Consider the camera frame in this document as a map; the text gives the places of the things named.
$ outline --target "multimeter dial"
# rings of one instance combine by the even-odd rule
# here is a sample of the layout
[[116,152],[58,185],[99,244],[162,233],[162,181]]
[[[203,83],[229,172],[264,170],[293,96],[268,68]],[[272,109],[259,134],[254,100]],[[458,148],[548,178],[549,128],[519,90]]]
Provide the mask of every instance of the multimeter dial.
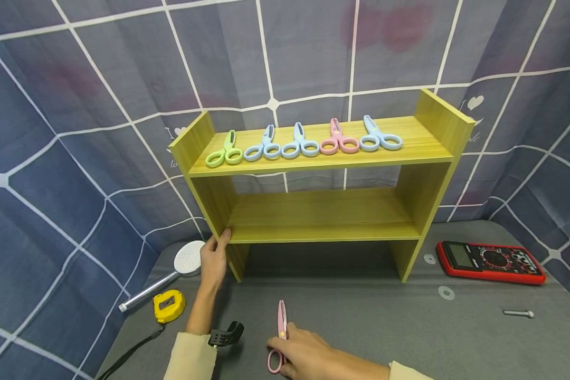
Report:
[[509,260],[509,255],[505,255],[498,248],[480,248],[480,255],[482,259],[490,267],[494,269],[500,269],[506,271],[511,267],[511,262]]

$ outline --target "black cable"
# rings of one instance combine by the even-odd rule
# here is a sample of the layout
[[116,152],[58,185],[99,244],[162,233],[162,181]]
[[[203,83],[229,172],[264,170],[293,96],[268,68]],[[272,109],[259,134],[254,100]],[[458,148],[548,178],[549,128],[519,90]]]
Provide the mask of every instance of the black cable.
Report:
[[160,324],[160,329],[153,332],[152,335],[150,335],[146,339],[140,341],[140,343],[131,347],[129,351],[125,352],[124,355],[119,357],[119,359],[115,361],[114,364],[112,364],[112,367],[106,369],[106,371],[102,373],[101,376],[97,377],[97,380],[106,380],[110,375],[112,375],[112,373],[116,372],[116,370],[119,369],[122,364],[124,364],[127,360],[129,360],[129,358],[133,355],[133,353],[137,351],[137,348],[140,348],[142,345],[148,343],[150,340],[156,339],[163,331],[165,331],[165,324]]

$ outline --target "bolt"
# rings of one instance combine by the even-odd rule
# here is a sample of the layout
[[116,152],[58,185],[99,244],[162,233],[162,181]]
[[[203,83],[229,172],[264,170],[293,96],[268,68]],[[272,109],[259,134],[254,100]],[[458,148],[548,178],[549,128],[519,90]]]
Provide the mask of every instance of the bolt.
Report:
[[520,317],[534,318],[534,313],[529,311],[529,310],[526,310],[526,311],[503,310],[502,313],[504,313],[507,316],[520,316]]

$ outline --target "beige sleeve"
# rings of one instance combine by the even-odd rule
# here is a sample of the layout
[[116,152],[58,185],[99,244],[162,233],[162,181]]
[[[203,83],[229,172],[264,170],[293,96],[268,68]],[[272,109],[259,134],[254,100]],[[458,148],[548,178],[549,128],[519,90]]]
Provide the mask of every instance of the beige sleeve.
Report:
[[405,365],[399,364],[394,360],[390,363],[390,367],[391,373],[388,380],[432,380],[415,369],[405,367]]
[[217,349],[209,335],[178,332],[163,380],[211,380]]

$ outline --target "scissors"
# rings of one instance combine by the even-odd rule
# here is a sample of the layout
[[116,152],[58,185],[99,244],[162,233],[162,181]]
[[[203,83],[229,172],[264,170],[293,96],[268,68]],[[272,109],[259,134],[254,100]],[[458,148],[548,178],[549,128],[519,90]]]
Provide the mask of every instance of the scissors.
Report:
[[[277,313],[277,327],[278,327],[277,333],[279,337],[281,339],[288,340],[289,336],[287,335],[287,311],[285,310],[284,300],[279,301],[279,310]],[[272,357],[274,353],[277,353],[277,355],[279,356],[279,366],[275,369],[270,367],[270,357]],[[277,351],[276,349],[273,348],[272,351],[268,353],[268,371],[273,375],[276,375],[279,371],[281,371],[281,367],[286,362],[287,359],[285,355],[282,354],[281,351]]]
[[[283,145],[283,149],[281,151],[281,155],[286,159],[293,159],[300,155],[300,151],[302,151],[302,155],[306,157],[314,157],[319,154],[319,143],[313,140],[306,140],[306,135],[304,133],[304,128],[302,128],[301,123],[296,123],[293,127],[293,142],[289,144]],[[293,152],[287,152],[289,149],[294,149]]]
[[366,152],[373,152],[377,151],[378,147],[382,145],[382,148],[388,150],[397,150],[401,149],[403,146],[403,140],[401,137],[397,135],[388,135],[386,133],[380,132],[378,129],[378,125],[374,123],[369,115],[363,116],[363,124],[365,125],[365,129],[367,129],[369,135],[361,137],[361,149]]
[[264,156],[269,160],[274,160],[278,156],[281,155],[281,145],[275,144],[272,142],[274,138],[274,125],[270,124],[266,127],[266,131],[264,131],[264,135],[262,135],[262,142],[258,145],[253,145],[253,147],[249,147],[246,149],[244,153],[245,160],[249,161],[257,161],[264,153]]
[[[321,153],[328,156],[333,155],[333,153],[338,151],[338,147],[340,147],[344,153],[358,152],[359,140],[342,135],[342,127],[340,127],[340,122],[335,117],[331,120],[329,132],[331,132],[331,137],[321,141]],[[354,144],[354,147],[346,147],[345,144]],[[334,147],[328,149],[325,148],[326,145],[333,145]]]
[[224,161],[230,165],[236,165],[243,160],[243,152],[238,148],[234,147],[234,140],[236,139],[236,132],[234,129],[230,129],[230,132],[226,135],[224,140],[224,148],[209,153],[205,159],[205,165],[209,168],[217,168],[219,165],[223,164]]

